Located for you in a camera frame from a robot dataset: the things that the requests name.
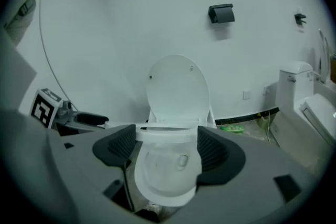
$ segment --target toilet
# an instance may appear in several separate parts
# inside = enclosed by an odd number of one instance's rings
[[[336,108],[314,94],[313,68],[293,61],[280,68],[276,114],[270,130],[279,146],[320,175],[335,149]]]
[[[196,178],[202,173],[197,127],[216,128],[208,86],[192,60],[170,55],[153,65],[146,89],[150,114],[146,125],[136,127],[142,146],[135,183],[151,202],[183,206],[194,197]]]
[[[330,103],[336,105],[336,84],[330,79],[330,47],[327,38],[320,29],[319,34],[321,37],[320,58],[317,70],[314,73],[314,93],[324,96]]]

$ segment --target baseboard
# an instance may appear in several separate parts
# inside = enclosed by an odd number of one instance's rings
[[[279,111],[278,108],[274,108],[274,109],[269,110],[269,113],[272,115],[272,114],[277,113],[278,111]],[[235,118],[223,119],[223,120],[216,120],[216,125],[233,124],[233,123],[239,123],[239,122],[243,122],[243,121],[251,121],[251,120],[258,119],[262,116],[263,117],[268,116],[268,110],[260,112],[260,113],[247,115],[247,116],[241,116],[241,117],[235,117]]]

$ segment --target wire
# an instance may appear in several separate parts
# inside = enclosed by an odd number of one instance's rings
[[[321,77],[321,75],[320,75],[318,72],[313,71],[313,73],[314,73],[316,76]]]
[[[51,70],[51,73],[54,75],[54,78],[57,82],[57,84],[59,85],[59,87],[61,88],[63,94],[66,96],[66,98],[68,98],[68,100],[70,101],[70,103],[72,104],[72,106],[78,111],[77,107],[75,107],[74,103],[70,100],[70,98],[67,96],[67,94],[65,93],[64,89],[62,88],[61,84],[59,83],[54,71],[53,71],[53,68],[51,67],[51,64],[50,64],[50,61],[49,61],[49,58],[48,58],[48,55],[47,55],[47,52],[46,52],[46,48],[44,46],[44,41],[43,41],[43,35],[42,35],[42,23],[41,23],[41,3],[42,3],[42,0],[40,0],[40,3],[39,3],[39,6],[38,6],[38,25],[39,25],[39,28],[40,28],[40,36],[41,36],[41,41],[42,41],[42,47],[43,47],[43,51],[44,51],[44,54],[46,56],[46,59],[47,59],[47,62],[48,62],[48,65],[49,65],[49,68]]]
[[[268,111],[268,129],[267,129],[267,139],[268,139],[268,142],[271,143],[271,141],[269,140],[269,122],[271,121],[271,114],[270,112]]]

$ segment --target tile floor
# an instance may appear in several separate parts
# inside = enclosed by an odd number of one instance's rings
[[[264,141],[265,143],[268,143],[267,129],[266,130],[261,129],[257,123],[257,120],[251,120],[251,121],[240,122],[240,123],[235,123],[235,124],[219,125],[218,128],[220,128],[221,126],[229,126],[229,125],[242,125],[244,127],[244,132],[237,133],[237,135],[249,136],[254,139],[258,139],[260,141]],[[278,146],[278,143],[274,139],[271,132],[269,132],[269,139],[270,139],[271,144]],[[126,170],[126,177],[128,180],[129,192],[130,192],[133,204],[134,204],[135,212],[141,210],[148,203],[148,200],[142,196],[142,194],[139,192],[138,188],[136,187],[135,179],[134,179],[135,163],[136,163],[136,160],[137,160],[136,158],[138,157],[140,148],[141,148],[141,142],[137,142],[130,156],[130,160],[132,163]],[[159,214],[160,221],[167,219],[179,209],[180,207],[163,207],[161,213]]]

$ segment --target dark mounting bracket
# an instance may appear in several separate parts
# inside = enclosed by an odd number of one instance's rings
[[[306,22],[302,20],[302,19],[307,18],[306,15],[298,13],[298,14],[295,14],[294,17],[295,17],[295,21],[298,25],[302,25],[302,23],[306,24]]]

